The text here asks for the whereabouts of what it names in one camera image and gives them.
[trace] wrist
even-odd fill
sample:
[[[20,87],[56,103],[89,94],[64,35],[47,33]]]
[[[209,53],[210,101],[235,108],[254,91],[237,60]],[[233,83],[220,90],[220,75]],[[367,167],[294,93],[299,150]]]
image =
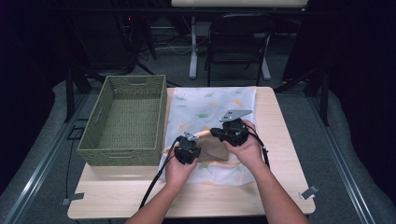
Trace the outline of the wrist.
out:
[[[166,190],[167,192],[175,195],[178,195],[182,189],[183,189],[182,186],[172,183],[166,183],[165,186],[163,187],[163,190]]]
[[[254,166],[250,166],[248,167],[248,169],[254,177],[256,177],[257,175],[265,175],[267,172],[271,172],[264,162],[260,162],[258,164],[255,164]]]

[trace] tripod leg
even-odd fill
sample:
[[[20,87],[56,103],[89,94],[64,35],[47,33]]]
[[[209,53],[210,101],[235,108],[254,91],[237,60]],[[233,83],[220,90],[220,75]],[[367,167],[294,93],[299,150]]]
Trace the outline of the tripod leg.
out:
[[[149,73],[150,75],[155,75],[153,72],[151,72],[145,65],[143,65],[141,62],[139,62],[139,60],[136,59],[136,61],[134,62],[135,65],[139,66],[141,69],[145,70],[147,73]]]
[[[145,19],[143,21],[142,27],[143,27],[143,36],[145,37],[145,41],[146,41],[146,45],[148,46],[148,50],[151,53],[152,57],[157,60],[157,54],[155,53],[155,48],[154,48],[154,44],[152,41],[152,33],[151,33],[151,29],[149,27],[149,20]]]
[[[76,84],[79,92],[86,94],[91,92],[92,86],[88,82],[88,79],[85,77],[84,71],[73,68],[71,77],[73,82]]]
[[[84,66],[79,66],[78,68],[81,69],[81,71],[83,71],[88,76],[100,81],[101,83],[105,83],[105,78],[102,77],[101,75],[93,72],[91,69],[88,69],[88,68],[86,68]]]
[[[320,117],[326,126],[329,126],[329,121],[327,121],[327,107],[329,103],[329,79],[330,75],[325,70],[323,75],[323,83],[320,95]]]
[[[299,83],[299,82],[305,80],[306,78],[312,76],[312,75],[315,74],[317,71],[318,71],[318,69],[315,68],[315,69],[313,69],[313,70],[307,72],[305,75],[303,75],[303,76],[301,76],[301,77],[297,77],[297,78],[295,78],[295,79],[293,79],[293,80],[291,80],[291,81],[289,81],[289,82],[283,84],[282,86],[280,86],[280,87],[274,89],[274,92],[282,92],[282,91],[285,91],[285,90],[287,90],[288,88],[294,86],[295,84],[297,84],[297,83]]]
[[[318,94],[320,86],[323,84],[324,69],[319,69],[314,76],[311,76],[308,84],[304,88],[306,97],[315,97]]]
[[[70,69],[69,72],[66,74],[66,101],[67,101],[67,115],[66,115],[66,119],[64,120],[65,123],[69,122],[69,120],[73,117],[75,112],[73,78]]]
[[[136,61],[134,62],[135,65],[139,66],[141,69],[145,70],[147,73],[149,73],[152,76],[155,76],[155,74],[153,72],[151,72],[145,65],[143,65],[141,62],[139,62],[139,60],[136,59]],[[176,83],[173,83],[171,81],[166,81],[167,83],[176,86],[176,87],[180,87],[179,85],[177,85]]]

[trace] black curtain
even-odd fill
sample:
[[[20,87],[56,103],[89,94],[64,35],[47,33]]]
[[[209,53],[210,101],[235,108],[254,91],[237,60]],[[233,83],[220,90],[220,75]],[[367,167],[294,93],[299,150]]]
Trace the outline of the black curtain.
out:
[[[326,65],[330,89],[341,101],[357,155],[396,203],[396,3],[332,2],[313,0],[310,10],[327,6],[345,14],[336,20],[303,21],[283,78]]]
[[[72,65],[88,66],[70,24],[64,17],[41,11],[44,2],[0,2],[1,192],[50,114],[52,88],[65,79]]]
[[[26,50],[8,18],[0,16],[0,27],[0,192],[3,192],[46,122],[55,96],[46,74]]]
[[[341,101],[359,158],[396,204],[394,1],[371,4],[352,28],[352,38],[332,68],[331,90]]]

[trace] wicker basket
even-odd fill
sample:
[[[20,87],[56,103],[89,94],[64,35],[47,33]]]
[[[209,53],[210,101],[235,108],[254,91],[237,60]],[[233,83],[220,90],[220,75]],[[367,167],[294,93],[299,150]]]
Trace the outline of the wicker basket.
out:
[[[166,98],[165,76],[107,77],[79,154],[91,166],[158,165]]]

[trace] black chair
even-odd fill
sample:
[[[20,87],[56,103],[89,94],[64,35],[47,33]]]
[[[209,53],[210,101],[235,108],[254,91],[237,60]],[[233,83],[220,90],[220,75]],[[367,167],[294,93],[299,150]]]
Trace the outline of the black chair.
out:
[[[259,65],[256,86],[262,74],[267,40],[274,30],[273,20],[261,13],[227,14],[216,18],[209,28],[205,70],[210,86],[211,64]]]

